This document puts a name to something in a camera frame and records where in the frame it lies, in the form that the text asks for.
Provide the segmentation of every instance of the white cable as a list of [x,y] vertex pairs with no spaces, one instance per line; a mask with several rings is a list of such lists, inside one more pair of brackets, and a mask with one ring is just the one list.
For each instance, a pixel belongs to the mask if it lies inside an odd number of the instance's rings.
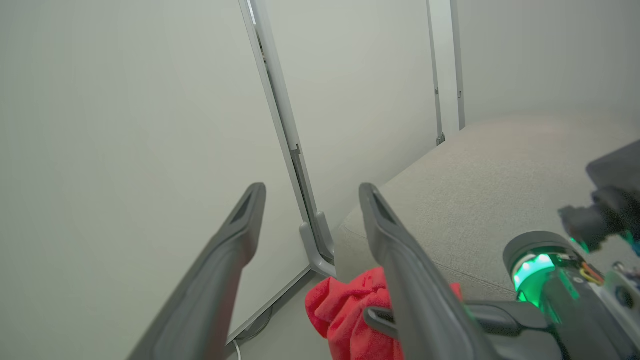
[[236,346],[236,351],[238,353],[238,360],[242,360],[242,355],[240,355],[240,347],[238,346],[238,342],[234,340],[234,345]]

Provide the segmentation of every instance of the red microfiber cloth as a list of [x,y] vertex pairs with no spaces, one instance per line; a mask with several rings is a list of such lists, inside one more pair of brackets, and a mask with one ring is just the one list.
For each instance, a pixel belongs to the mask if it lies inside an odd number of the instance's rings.
[[[462,299],[460,284],[451,290]],[[307,315],[318,333],[329,341],[333,360],[402,360],[400,343],[370,328],[362,317],[368,306],[391,308],[382,268],[374,268],[344,284],[329,277],[305,299]]]

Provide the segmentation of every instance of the white wall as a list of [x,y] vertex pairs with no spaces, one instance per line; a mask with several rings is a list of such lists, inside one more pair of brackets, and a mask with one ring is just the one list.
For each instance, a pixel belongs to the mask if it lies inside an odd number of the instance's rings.
[[267,5],[317,208],[334,230],[360,183],[385,184],[435,147],[426,2]]
[[640,112],[640,2],[457,1],[467,125],[522,110]]
[[124,359],[246,187],[231,330],[308,266],[236,0],[0,4],[0,358]]
[[429,0],[431,7],[431,29],[436,53],[438,89],[440,90],[440,114],[442,131],[451,138],[460,131],[458,118],[458,85],[456,57],[453,48],[451,24],[451,1]]

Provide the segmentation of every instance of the gray plastic arm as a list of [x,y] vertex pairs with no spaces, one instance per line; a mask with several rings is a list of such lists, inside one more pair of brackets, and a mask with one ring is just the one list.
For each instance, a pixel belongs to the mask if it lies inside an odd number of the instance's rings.
[[373,184],[360,185],[360,205],[369,247],[385,269],[405,359],[500,359]]
[[130,360],[224,359],[240,274],[257,250],[266,194],[262,183],[249,186]]

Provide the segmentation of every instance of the gray fabric sofa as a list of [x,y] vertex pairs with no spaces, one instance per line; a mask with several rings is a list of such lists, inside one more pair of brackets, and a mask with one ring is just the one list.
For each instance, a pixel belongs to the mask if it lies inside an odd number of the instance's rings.
[[[466,127],[379,189],[447,280],[461,283],[465,299],[509,300],[507,243],[533,230],[567,238],[557,210],[589,204],[595,187],[586,165],[639,138],[640,120],[612,113],[507,117]],[[360,207],[334,241],[339,280],[378,266]],[[587,259],[601,271],[616,260],[640,266],[618,240]]]

